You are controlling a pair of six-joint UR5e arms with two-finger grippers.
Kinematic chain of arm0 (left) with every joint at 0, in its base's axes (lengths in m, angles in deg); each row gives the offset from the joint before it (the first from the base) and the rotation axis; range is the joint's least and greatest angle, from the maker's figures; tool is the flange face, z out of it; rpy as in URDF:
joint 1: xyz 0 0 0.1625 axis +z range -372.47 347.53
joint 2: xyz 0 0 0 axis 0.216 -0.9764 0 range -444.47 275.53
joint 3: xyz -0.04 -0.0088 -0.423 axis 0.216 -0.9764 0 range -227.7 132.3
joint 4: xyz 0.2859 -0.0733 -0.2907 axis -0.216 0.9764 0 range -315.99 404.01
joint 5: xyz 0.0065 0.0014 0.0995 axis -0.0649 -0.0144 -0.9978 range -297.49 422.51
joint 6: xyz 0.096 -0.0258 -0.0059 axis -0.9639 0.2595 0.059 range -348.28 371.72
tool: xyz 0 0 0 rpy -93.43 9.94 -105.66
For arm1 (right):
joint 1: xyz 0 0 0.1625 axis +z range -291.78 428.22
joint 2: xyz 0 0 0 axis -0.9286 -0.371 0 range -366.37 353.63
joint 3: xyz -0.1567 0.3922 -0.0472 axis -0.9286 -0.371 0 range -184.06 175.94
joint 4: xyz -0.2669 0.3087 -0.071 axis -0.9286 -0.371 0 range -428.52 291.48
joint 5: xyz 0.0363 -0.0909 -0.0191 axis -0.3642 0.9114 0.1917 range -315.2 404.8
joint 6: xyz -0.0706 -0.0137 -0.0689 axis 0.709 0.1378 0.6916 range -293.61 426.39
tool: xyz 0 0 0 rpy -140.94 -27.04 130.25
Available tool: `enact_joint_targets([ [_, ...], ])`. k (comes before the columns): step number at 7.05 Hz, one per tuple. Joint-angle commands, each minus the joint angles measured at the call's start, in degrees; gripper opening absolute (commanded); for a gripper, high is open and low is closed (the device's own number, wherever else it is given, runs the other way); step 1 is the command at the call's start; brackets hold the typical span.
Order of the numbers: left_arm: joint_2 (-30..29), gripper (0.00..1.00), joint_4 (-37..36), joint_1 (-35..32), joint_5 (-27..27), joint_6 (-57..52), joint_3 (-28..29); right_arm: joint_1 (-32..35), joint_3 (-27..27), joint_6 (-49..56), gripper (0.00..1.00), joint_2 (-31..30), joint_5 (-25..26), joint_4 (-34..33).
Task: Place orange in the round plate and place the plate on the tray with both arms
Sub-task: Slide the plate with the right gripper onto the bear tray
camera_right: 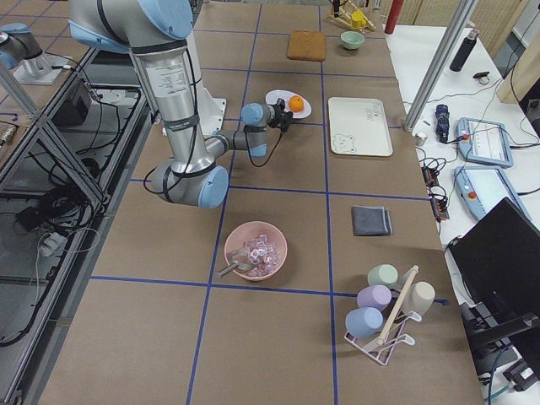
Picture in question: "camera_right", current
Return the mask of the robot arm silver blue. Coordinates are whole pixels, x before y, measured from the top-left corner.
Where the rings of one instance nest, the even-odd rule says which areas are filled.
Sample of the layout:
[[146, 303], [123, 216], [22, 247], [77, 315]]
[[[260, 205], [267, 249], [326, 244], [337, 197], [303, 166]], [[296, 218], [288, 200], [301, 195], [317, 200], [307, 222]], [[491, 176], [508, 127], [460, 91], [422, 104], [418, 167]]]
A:
[[217, 207], [227, 194], [229, 174], [216, 159], [230, 150], [270, 158], [267, 129], [289, 129], [293, 115], [284, 100], [277, 100], [244, 105], [240, 131], [203, 136], [201, 101], [188, 51], [193, 29], [188, 1], [72, 1], [69, 24], [78, 42], [132, 57], [173, 154], [147, 174], [144, 185], [168, 203]]
[[1, 64], [20, 84], [52, 85], [59, 71], [26, 24], [1, 27]]

